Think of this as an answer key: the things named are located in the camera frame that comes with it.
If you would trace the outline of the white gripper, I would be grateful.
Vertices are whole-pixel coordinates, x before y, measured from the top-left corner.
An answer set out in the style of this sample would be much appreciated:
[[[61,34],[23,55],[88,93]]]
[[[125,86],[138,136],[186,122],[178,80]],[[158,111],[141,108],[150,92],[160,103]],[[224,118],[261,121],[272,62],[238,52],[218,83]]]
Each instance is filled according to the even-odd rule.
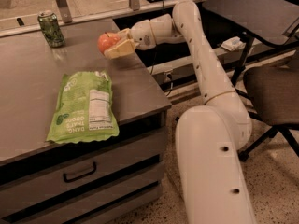
[[[139,21],[131,30],[125,28],[118,31],[117,35],[121,41],[104,51],[104,55],[108,59],[127,56],[134,53],[136,49],[148,50],[153,48],[153,34],[149,20]]]

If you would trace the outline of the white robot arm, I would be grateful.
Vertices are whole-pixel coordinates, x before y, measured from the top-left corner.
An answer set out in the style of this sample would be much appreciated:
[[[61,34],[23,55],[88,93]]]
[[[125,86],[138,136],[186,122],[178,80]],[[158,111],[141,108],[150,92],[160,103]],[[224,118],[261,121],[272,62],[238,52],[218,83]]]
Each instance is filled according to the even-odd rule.
[[[249,113],[208,43],[198,6],[174,5],[170,15],[105,33],[98,48],[108,59],[159,44],[185,41],[203,103],[176,127],[176,151],[189,224],[257,224],[237,151],[252,131]]]

